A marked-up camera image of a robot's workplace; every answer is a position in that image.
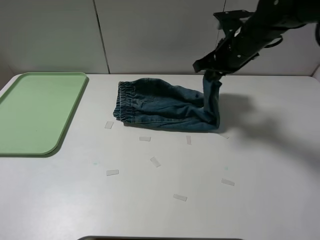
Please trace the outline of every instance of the light green plastic tray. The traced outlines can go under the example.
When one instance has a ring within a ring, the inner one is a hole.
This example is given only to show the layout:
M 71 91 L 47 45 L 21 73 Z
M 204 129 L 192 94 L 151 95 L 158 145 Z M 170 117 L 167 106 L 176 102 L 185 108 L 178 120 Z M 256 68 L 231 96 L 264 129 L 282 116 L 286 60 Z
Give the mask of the light green plastic tray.
M 86 83 L 81 72 L 20 75 L 0 97 L 0 156 L 52 152 Z

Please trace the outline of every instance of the white table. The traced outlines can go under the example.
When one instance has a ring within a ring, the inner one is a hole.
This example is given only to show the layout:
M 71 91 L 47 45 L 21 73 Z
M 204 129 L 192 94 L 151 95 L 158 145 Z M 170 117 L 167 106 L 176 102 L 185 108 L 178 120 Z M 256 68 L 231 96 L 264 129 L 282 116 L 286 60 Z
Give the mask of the white table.
M 0 158 L 1 240 L 320 239 L 320 83 L 314 78 L 224 77 L 226 139 L 126 127 L 113 117 L 119 81 L 161 78 L 201 91 L 199 75 L 88 77 L 57 154 Z M 104 128 L 107 121 L 114 121 L 112 129 Z M 119 175 L 106 176 L 113 169 Z

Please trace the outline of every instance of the blue denim jeans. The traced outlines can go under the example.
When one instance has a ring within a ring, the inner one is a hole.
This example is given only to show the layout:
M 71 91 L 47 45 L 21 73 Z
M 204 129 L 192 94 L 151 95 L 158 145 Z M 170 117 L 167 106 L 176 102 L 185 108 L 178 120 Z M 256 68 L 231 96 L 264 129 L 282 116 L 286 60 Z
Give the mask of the blue denim jeans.
M 121 81 L 113 116 L 127 124 L 183 131 L 218 129 L 219 81 L 203 77 L 204 94 L 161 79 Z

